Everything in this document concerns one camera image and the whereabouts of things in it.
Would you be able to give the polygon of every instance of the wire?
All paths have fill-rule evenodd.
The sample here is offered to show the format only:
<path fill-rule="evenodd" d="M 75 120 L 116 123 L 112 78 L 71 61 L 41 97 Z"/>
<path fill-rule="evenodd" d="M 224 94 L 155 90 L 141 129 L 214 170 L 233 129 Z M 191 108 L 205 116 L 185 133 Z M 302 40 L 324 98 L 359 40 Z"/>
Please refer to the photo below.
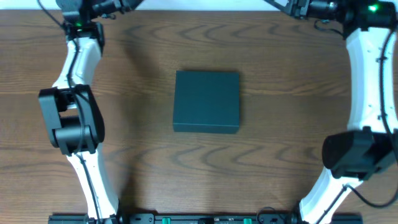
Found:
<path fill-rule="evenodd" d="M 61 23 L 58 20 L 56 20 L 56 18 L 54 18 L 44 8 L 44 6 L 40 2 L 40 0 L 37 0 L 37 3 L 39 4 L 40 8 L 44 11 L 44 13 L 46 13 L 46 15 L 49 16 L 49 18 L 51 18 L 62 30 L 64 30 L 66 32 L 66 26 L 61 25 Z M 88 169 L 87 169 L 87 166 L 86 166 L 86 162 L 85 162 L 83 156 L 77 154 L 78 152 L 81 152 L 81 147 L 83 145 L 83 140 L 84 140 L 84 130 L 85 130 L 85 117 L 84 117 L 83 109 L 81 108 L 81 104 L 79 102 L 79 99 L 78 99 L 77 95 L 80 95 L 83 99 L 85 99 L 85 97 L 82 96 L 81 93 L 76 91 L 76 88 L 74 86 L 72 86 L 73 67 L 75 65 L 75 62 L 77 60 L 77 56 L 78 56 L 79 51 L 80 51 L 80 46 L 78 45 L 78 43 L 75 40 L 72 40 L 72 42 L 75 44 L 76 52 L 75 52 L 75 55 L 73 56 L 72 62 L 71 62 L 70 67 L 69 67 L 69 71 L 68 71 L 68 74 L 67 74 L 67 82 L 68 82 L 69 89 L 71 89 L 73 98 L 75 100 L 76 107 L 77 107 L 77 110 L 78 110 L 79 121 L 80 121 L 80 124 L 81 124 L 79 143 L 78 143 L 78 145 L 77 145 L 77 147 L 76 147 L 76 149 L 74 150 L 73 153 L 77 156 L 77 158 L 79 158 L 80 163 L 82 164 L 83 169 L 85 171 L 87 183 L 88 183 L 88 186 L 90 188 L 91 196 L 93 197 L 93 203 L 94 203 L 94 207 L 95 207 L 95 212 L 96 212 L 96 216 L 97 216 L 97 219 L 98 219 L 98 223 L 101 224 L 100 213 L 99 213 L 99 210 L 98 210 L 98 204 L 97 204 L 96 196 L 95 196 L 94 189 L 93 189 L 93 183 L 92 183 L 91 178 L 90 178 L 90 173 L 88 172 Z"/>
<path fill-rule="evenodd" d="M 392 205 L 396 200 L 397 200 L 397 191 L 395 192 L 394 196 L 388 201 L 387 203 L 384 204 L 375 204 L 364 198 L 354 187 L 347 185 L 349 189 L 351 189 L 356 196 L 358 196 L 359 199 L 361 199 L 362 202 L 364 202 L 366 205 L 369 205 L 372 208 L 387 208 L 388 206 Z"/>
<path fill-rule="evenodd" d="M 384 99 L 384 61 L 387 60 L 386 57 L 386 50 L 387 50 L 387 45 L 388 42 L 390 41 L 392 35 L 396 31 L 397 26 L 394 26 L 393 29 L 391 29 L 389 35 L 387 36 L 386 41 L 384 42 L 382 51 L 381 51 L 381 57 L 380 57 L 380 71 L 379 71 L 379 78 L 380 78 L 380 110 L 381 110 L 381 119 L 383 121 L 384 129 L 386 129 L 386 133 L 389 136 L 392 149 L 394 150 L 394 155 L 396 157 L 396 161 L 398 163 L 398 150 L 397 146 L 394 144 L 394 138 L 392 136 L 391 130 L 388 126 L 387 123 L 387 113 L 386 113 L 386 104 L 385 104 L 385 99 Z"/>
<path fill-rule="evenodd" d="M 40 8 L 43 10 L 43 12 L 46 13 L 46 15 L 48 15 L 49 18 L 51 18 L 51 19 L 54 21 L 54 23 L 56 23 L 58 26 L 60 26 L 61 29 L 65 30 L 64 26 L 63 26 L 56 18 L 54 18 L 54 17 L 51 15 L 51 13 L 48 12 L 48 10 L 46 10 L 46 9 L 44 8 L 44 6 L 43 6 L 43 4 L 42 4 L 42 2 L 41 2 L 40 0 L 37 0 L 37 4 L 39 4 L 39 6 L 40 6 Z"/>
<path fill-rule="evenodd" d="M 83 166 L 83 169 L 85 170 L 85 174 L 86 174 L 88 186 L 89 186 L 89 188 L 90 188 L 91 196 L 93 197 L 93 201 L 94 201 L 95 213 L 97 214 L 98 223 L 101 223 L 100 214 L 99 214 L 99 212 L 98 212 L 98 206 L 97 206 L 97 203 L 96 203 L 97 200 L 96 200 L 96 197 L 95 197 L 95 194 L 94 194 L 93 183 L 91 182 L 91 178 L 90 178 L 90 175 L 89 175 L 89 173 L 88 173 L 88 169 L 87 169 L 87 166 L 86 166 L 86 162 L 85 162 L 85 160 L 83 159 L 83 156 L 78 155 L 78 154 L 75 154 L 75 155 L 77 156 L 77 158 L 79 158 L 80 163 L 81 163 L 81 165 Z"/>
<path fill-rule="evenodd" d="M 280 215 L 280 214 L 276 211 L 276 209 L 274 209 L 274 208 L 272 208 L 272 207 L 270 207 L 270 206 L 266 206 L 266 207 L 260 209 L 260 210 L 257 212 L 256 220 L 257 220 L 257 222 L 258 222 L 259 224 L 264 224 L 264 222 L 260 221 L 260 215 L 261 215 L 261 213 L 262 213 L 264 210 L 272 210 L 272 211 L 274 211 L 275 214 L 278 214 L 279 218 L 281 218 L 281 219 L 284 221 L 284 223 L 286 223 L 286 218 L 284 218 L 282 215 Z"/>
<path fill-rule="evenodd" d="M 321 221 L 323 220 L 323 218 L 330 212 L 330 210 L 333 208 L 333 206 L 335 206 L 335 203 L 338 201 L 338 199 L 343 195 L 343 193 L 347 190 L 347 185 L 343 185 L 343 188 L 340 190 L 339 194 L 335 197 L 335 199 L 331 202 L 331 204 L 329 205 L 328 209 L 326 209 L 322 216 L 318 219 L 318 221 L 316 222 L 316 224 L 321 223 Z"/>
<path fill-rule="evenodd" d="M 319 31 L 322 31 L 322 32 L 331 31 L 331 32 L 334 32 L 334 33 L 336 33 L 336 34 L 338 34 L 338 35 L 344 37 L 343 33 L 340 32 L 340 31 L 338 31 L 338 30 L 336 30 L 336 29 L 325 29 L 325 28 L 319 27 L 319 26 L 317 25 L 318 22 L 322 22 L 323 24 L 328 24 L 328 23 L 330 23 L 330 21 L 329 21 L 328 19 L 317 19 L 317 20 L 313 23 L 313 27 L 316 28 L 316 29 L 319 30 Z"/>

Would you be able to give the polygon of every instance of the green led light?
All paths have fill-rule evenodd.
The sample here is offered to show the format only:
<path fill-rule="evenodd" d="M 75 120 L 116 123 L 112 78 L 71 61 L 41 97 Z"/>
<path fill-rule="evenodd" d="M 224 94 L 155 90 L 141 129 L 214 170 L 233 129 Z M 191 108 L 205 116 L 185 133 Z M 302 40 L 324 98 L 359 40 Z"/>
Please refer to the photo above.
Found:
<path fill-rule="evenodd" d="M 377 11 L 378 6 L 377 5 L 373 5 L 373 6 L 369 6 L 368 9 L 372 12 L 376 12 Z"/>

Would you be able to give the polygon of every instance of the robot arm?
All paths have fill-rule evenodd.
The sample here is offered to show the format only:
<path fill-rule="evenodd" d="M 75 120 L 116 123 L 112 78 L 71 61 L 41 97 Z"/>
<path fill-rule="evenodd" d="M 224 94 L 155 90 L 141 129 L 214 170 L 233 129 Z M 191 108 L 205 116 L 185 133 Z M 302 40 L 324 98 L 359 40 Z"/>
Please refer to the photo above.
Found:
<path fill-rule="evenodd" d="M 369 28 L 368 31 L 355 30 L 347 38 L 347 49 L 351 61 L 351 116 L 348 122 L 348 131 L 362 131 L 370 127 L 372 133 L 386 133 L 380 119 L 379 97 L 379 58 L 381 47 L 384 44 L 389 29 Z M 394 107 L 394 93 L 392 89 L 392 51 L 394 50 L 395 36 L 389 41 L 387 54 L 390 57 L 384 62 L 384 95 L 386 99 L 387 120 L 391 131 L 398 128 L 398 121 Z M 349 159 L 356 160 L 362 155 L 348 155 Z M 382 169 L 388 165 L 375 166 Z M 330 169 L 323 168 L 322 174 L 315 183 L 311 192 L 300 202 L 300 215 L 309 223 L 316 223 L 325 211 L 327 215 L 320 223 L 330 223 L 331 217 L 346 196 L 351 192 L 344 186 L 349 184 L 357 187 L 363 183 L 363 178 L 345 177 L 334 178 Z"/>
<path fill-rule="evenodd" d="M 348 132 L 329 136 L 323 145 L 322 173 L 297 209 L 298 219 L 307 223 L 330 223 L 331 218 L 351 192 L 374 173 L 395 162 L 381 119 L 379 68 L 382 46 L 397 25 L 395 7 L 378 1 L 288 1 L 281 6 L 267 1 L 284 13 L 304 19 L 337 20 L 351 63 L 351 115 Z M 384 61 L 384 99 L 387 123 L 393 132 L 398 128 L 392 87 L 392 51 L 396 38 L 387 45 Z"/>
<path fill-rule="evenodd" d="M 103 159 L 104 122 L 90 89 L 105 44 L 102 25 L 91 20 L 128 12 L 141 2 L 57 0 L 66 21 L 68 55 L 53 88 L 41 90 L 39 101 L 50 141 L 76 170 L 93 220 L 118 223 L 120 214 Z M 60 116 L 70 109 L 78 109 L 78 116 Z"/>

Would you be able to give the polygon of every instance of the black metal base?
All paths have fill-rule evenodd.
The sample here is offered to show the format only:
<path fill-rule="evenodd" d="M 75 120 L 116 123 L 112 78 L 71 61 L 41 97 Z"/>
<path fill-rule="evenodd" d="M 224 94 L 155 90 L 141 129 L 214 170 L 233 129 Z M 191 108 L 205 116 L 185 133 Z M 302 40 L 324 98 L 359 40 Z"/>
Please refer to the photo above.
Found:
<path fill-rule="evenodd" d="M 263 224 L 285 224 L 279 216 L 287 213 L 262 214 L 259 216 Z M 96 223 L 87 215 L 52 215 L 49 224 L 87 224 Z M 108 220 L 112 224 L 122 224 L 116 219 Z M 153 215 L 150 213 L 129 216 L 129 224 L 260 224 L 255 215 Z M 361 215 L 334 215 L 331 224 L 363 224 Z"/>

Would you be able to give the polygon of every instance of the wood grain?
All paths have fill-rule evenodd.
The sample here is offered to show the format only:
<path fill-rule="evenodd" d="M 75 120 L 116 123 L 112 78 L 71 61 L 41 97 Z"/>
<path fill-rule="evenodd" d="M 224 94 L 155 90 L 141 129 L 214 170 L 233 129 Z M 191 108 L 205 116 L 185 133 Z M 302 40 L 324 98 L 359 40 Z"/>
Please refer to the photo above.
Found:
<path fill-rule="evenodd" d="M 344 131 L 349 116 L 341 37 L 278 12 L 139 11 L 102 22 L 106 47 L 93 91 L 123 207 L 255 213 L 266 205 L 289 210 L 309 192 L 324 138 Z M 0 28 L 0 223 L 85 213 L 78 179 L 51 147 L 37 101 L 62 68 L 63 33 L 39 11 L 2 11 Z M 176 70 L 241 74 L 238 134 L 173 132 Z M 396 172 L 391 167 L 359 190 L 385 201 Z M 397 208 L 373 210 L 350 195 L 340 211 L 396 223 Z"/>

